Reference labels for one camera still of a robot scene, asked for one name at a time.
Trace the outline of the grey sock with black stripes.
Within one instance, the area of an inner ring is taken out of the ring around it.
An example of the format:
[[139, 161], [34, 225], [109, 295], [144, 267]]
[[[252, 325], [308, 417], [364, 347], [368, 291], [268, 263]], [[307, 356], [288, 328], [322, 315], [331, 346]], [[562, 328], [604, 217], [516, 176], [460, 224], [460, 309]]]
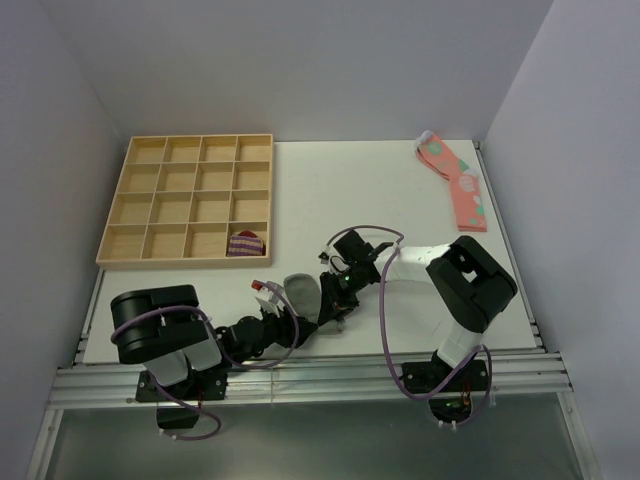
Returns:
[[338, 335], [344, 330], [340, 321], [319, 323], [322, 293], [317, 280], [306, 273], [295, 273], [284, 279], [284, 292], [298, 316], [319, 328], [321, 335]]

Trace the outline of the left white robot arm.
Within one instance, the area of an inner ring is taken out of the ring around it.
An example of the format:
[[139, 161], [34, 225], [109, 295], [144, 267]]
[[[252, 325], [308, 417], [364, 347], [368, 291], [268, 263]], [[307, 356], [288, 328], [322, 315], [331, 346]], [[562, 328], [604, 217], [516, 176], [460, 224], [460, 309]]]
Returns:
[[142, 364], [172, 399], [183, 399], [195, 386], [193, 372], [220, 365], [240, 365], [260, 357], [272, 345], [291, 352], [318, 329], [316, 322], [296, 314], [284, 288], [253, 281], [260, 316], [245, 316], [229, 327], [216, 328], [199, 307], [192, 285], [134, 290], [110, 302], [119, 362]]

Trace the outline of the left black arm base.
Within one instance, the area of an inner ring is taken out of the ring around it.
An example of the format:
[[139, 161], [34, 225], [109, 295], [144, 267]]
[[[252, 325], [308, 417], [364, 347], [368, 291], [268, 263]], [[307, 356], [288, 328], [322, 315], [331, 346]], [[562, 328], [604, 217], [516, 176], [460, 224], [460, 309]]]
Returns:
[[164, 431], [186, 435], [201, 417], [206, 401], [221, 401], [225, 398], [228, 384], [228, 369], [214, 367], [202, 372], [191, 370], [187, 378], [171, 386], [162, 386], [147, 370], [138, 378], [134, 396], [140, 404], [169, 402], [169, 407], [156, 408], [156, 423]]

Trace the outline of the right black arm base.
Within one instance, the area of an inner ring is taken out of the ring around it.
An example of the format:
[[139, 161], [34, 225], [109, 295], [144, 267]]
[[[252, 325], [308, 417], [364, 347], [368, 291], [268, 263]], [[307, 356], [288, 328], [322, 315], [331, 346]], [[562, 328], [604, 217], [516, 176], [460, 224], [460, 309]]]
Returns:
[[[453, 368], [434, 357], [426, 362], [405, 362], [401, 370], [403, 386], [411, 394], [419, 395], [434, 390]], [[492, 387], [493, 365], [472, 359], [440, 390], [449, 397], [428, 401], [429, 413], [440, 427], [458, 428], [489, 403]]]

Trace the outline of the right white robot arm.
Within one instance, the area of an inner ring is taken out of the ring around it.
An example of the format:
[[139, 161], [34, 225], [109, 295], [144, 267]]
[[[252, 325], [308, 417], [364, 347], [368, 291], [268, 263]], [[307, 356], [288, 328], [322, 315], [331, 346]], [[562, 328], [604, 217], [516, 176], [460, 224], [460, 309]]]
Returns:
[[369, 285], [380, 286], [384, 305], [386, 285], [392, 281], [431, 284], [447, 307], [452, 323], [434, 354], [435, 383], [452, 390], [468, 374], [466, 361], [481, 344], [494, 318], [518, 293], [513, 277], [474, 238], [462, 235], [438, 246], [406, 247], [404, 235], [374, 247], [360, 235], [359, 226], [344, 229], [327, 241], [319, 259], [328, 264], [335, 251], [342, 270], [320, 275], [320, 307], [317, 323], [341, 321], [359, 306], [357, 294]]

